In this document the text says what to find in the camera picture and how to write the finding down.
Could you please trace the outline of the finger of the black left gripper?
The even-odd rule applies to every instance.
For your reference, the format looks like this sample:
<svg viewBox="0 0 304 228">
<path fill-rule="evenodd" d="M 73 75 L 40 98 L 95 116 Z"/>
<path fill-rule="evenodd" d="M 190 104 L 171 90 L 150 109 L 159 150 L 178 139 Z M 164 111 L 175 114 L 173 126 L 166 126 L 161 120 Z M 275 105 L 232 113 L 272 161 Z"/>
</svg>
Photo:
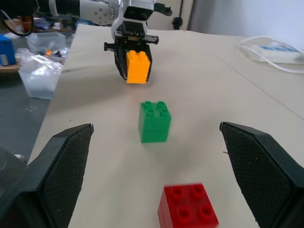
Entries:
<svg viewBox="0 0 304 228">
<path fill-rule="evenodd" d="M 127 80 L 127 59 L 126 59 L 127 52 L 128 50 L 126 50 L 123 46 L 114 47 L 115 65 L 119 71 L 120 76 L 124 80 Z"/>
<path fill-rule="evenodd" d="M 147 78 L 146 78 L 146 82 L 148 82 L 149 78 L 150 78 L 151 68 L 152 68 L 152 54 L 151 54 L 151 49 L 150 49 L 149 45 L 146 45 L 145 53 L 150 61 L 150 66 L 149 66 L 148 74 L 147 74 Z"/>
</svg>

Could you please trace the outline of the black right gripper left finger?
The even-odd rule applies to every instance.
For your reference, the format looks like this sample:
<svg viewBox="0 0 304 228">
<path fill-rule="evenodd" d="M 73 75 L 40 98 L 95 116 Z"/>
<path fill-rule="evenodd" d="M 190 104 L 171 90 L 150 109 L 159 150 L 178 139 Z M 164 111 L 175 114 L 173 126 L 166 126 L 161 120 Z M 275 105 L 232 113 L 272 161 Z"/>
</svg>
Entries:
<svg viewBox="0 0 304 228">
<path fill-rule="evenodd" d="M 18 184 L 16 228 L 68 228 L 82 189 L 91 123 L 50 138 Z"/>
</svg>

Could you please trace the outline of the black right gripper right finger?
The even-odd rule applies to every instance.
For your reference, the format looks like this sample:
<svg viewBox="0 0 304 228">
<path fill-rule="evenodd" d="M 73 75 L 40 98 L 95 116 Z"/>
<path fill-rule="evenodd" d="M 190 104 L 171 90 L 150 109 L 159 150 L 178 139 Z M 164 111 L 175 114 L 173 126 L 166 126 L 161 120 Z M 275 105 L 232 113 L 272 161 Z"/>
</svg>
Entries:
<svg viewBox="0 0 304 228">
<path fill-rule="evenodd" d="M 221 122 L 231 166 L 260 228 L 304 228 L 304 167 L 269 134 Z"/>
</svg>

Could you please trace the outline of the orange toy brick cube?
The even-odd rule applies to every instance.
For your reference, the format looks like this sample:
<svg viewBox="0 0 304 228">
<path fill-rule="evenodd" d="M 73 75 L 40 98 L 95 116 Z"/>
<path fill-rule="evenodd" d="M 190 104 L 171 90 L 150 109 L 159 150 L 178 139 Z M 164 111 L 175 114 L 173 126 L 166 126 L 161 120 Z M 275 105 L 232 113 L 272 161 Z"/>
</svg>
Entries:
<svg viewBox="0 0 304 228">
<path fill-rule="evenodd" d="M 145 84 L 151 62 L 144 51 L 131 50 L 126 53 L 127 80 L 129 84 Z"/>
</svg>

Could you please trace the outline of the green toy brick cube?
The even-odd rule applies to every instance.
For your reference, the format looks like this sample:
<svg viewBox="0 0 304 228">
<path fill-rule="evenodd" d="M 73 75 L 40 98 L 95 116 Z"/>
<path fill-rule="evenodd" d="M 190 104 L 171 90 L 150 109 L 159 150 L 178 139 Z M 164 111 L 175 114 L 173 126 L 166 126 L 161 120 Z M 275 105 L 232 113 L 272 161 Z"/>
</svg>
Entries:
<svg viewBox="0 0 304 228">
<path fill-rule="evenodd" d="M 171 114 L 164 101 L 144 101 L 140 104 L 138 129 L 141 143 L 166 142 Z"/>
</svg>

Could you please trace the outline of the clear plastic storage box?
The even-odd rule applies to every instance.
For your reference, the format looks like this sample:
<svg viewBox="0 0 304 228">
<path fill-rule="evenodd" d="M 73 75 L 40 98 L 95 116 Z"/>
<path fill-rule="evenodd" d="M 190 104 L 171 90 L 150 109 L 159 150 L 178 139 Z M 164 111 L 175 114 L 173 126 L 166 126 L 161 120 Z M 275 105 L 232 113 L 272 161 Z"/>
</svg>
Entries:
<svg viewBox="0 0 304 228">
<path fill-rule="evenodd" d="M 26 42 L 33 54 L 66 57 L 69 51 L 66 36 L 58 32 L 31 33 Z"/>
</svg>

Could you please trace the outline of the red toy brick cube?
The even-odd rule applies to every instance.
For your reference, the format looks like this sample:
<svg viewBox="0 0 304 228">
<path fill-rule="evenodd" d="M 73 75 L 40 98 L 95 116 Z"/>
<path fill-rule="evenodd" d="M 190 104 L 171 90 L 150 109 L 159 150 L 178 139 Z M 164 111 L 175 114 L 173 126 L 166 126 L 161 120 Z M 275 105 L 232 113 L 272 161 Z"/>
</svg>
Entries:
<svg viewBox="0 0 304 228">
<path fill-rule="evenodd" d="M 160 228 L 217 228 L 219 225 L 202 183 L 164 186 L 157 213 Z"/>
</svg>

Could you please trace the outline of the clear plastic tub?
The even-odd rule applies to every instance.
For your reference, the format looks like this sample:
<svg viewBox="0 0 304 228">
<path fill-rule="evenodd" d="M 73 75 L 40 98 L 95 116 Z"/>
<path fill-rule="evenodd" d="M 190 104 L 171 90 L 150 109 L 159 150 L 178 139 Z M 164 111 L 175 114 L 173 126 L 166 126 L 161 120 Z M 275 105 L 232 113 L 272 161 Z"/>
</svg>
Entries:
<svg viewBox="0 0 304 228">
<path fill-rule="evenodd" d="M 21 59 L 19 76 L 28 96 L 52 99 L 63 65 L 41 55 Z"/>
</svg>

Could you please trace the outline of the blue box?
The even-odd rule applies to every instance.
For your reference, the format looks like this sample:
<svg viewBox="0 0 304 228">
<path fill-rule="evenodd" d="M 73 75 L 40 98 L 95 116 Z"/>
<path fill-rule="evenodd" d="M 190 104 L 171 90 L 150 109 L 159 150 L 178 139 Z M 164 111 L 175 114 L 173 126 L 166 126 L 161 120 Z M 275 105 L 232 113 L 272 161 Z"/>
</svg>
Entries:
<svg viewBox="0 0 304 228">
<path fill-rule="evenodd" d="M 16 64 L 15 49 L 12 41 L 0 34 L 0 65 L 10 66 Z"/>
</svg>

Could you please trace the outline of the white power strip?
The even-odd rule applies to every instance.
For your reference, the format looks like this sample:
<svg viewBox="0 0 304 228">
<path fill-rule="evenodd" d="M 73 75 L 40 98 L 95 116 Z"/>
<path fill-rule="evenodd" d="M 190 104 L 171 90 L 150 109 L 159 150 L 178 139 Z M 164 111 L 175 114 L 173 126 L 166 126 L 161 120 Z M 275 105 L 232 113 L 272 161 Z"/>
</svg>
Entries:
<svg viewBox="0 0 304 228">
<path fill-rule="evenodd" d="M 258 62 L 266 62 L 264 58 L 273 63 L 280 64 L 304 64 L 304 53 L 286 45 L 248 45 L 247 50 L 250 59 Z"/>
</svg>

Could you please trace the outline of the black wall plug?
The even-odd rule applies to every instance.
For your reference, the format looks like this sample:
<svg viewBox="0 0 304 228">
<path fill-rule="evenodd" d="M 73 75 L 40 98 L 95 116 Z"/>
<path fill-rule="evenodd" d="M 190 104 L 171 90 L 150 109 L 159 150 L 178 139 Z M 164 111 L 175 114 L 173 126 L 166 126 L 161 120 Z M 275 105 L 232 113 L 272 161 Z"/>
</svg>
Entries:
<svg viewBox="0 0 304 228">
<path fill-rule="evenodd" d="M 172 27 L 174 30 L 179 30 L 183 24 L 183 20 L 181 17 L 175 17 L 172 21 Z"/>
</svg>

